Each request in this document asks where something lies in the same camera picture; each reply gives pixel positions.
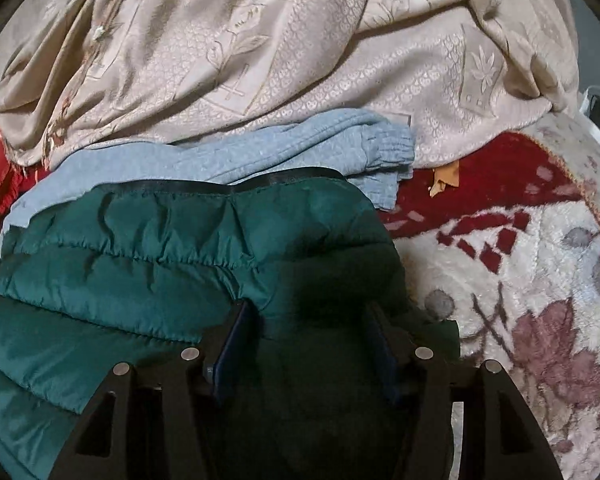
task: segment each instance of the round rivet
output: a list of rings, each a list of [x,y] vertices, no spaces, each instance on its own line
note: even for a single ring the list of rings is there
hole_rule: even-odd
[[[416,348],[416,357],[418,359],[422,359],[423,361],[427,361],[433,357],[433,350],[431,348],[427,348],[426,346],[419,346]]]
[[[492,374],[499,374],[502,371],[502,365],[493,359],[488,359],[485,361],[484,367],[487,368],[487,370]]]
[[[200,350],[198,350],[195,346],[190,346],[182,351],[180,357],[182,357],[185,361],[193,361],[193,359],[197,359],[199,355]]]
[[[113,373],[116,375],[124,375],[130,370],[130,366],[127,363],[118,363],[113,367]]]

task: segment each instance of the cream floral fabric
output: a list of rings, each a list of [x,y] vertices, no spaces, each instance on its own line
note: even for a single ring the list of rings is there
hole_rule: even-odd
[[[27,0],[0,35],[0,127],[15,162],[55,167],[366,107],[438,166],[574,107],[556,1]]]

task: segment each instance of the floral blanket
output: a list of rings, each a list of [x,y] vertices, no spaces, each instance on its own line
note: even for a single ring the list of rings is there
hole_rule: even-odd
[[[459,188],[431,198],[431,184],[431,171],[416,171],[382,214],[413,300],[458,322],[464,359],[503,363],[565,479],[595,479],[599,147],[566,116],[548,115],[462,159]]]

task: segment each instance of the green quilted fabric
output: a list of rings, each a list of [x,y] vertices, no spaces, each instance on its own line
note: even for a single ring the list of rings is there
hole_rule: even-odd
[[[208,428],[221,478],[390,478],[405,415],[381,396],[361,308],[378,299],[447,354],[457,330],[409,309],[392,240],[345,180],[194,184],[100,186],[8,233],[0,462],[46,479],[113,365],[176,356],[248,298],[262,334]]]

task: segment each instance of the fleece blanket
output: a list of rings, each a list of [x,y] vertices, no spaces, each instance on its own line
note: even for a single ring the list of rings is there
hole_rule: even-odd
[[[576,106],[568,0],[26,0],[0,34],[10,159],[172,143],[365,107],[416,167]]]
[[[497,359],[566,480],[600,473],[600,147],[564,115],[504,133],[429,196],[416,170],[381,214],[409,294],[454,319],[462,356]],[[456,430],[461,417],[454,421]],[[461,445],[461,438],[456,441]],[[452,478],[458,474],[457,463]]]

